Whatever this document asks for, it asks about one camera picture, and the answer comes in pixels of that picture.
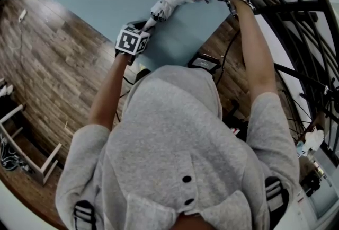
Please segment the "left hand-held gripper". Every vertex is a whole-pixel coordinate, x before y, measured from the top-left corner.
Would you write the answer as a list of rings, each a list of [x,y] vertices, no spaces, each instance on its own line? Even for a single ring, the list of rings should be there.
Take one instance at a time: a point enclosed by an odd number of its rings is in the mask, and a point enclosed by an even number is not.
[[[146,23],[146,21],[135,21],[125,24],[117,36],[115,56],[119,54],[129,56],[128,65],[132,65],[137,56],[147,47],[151,34],[149,29],[144,29]]]

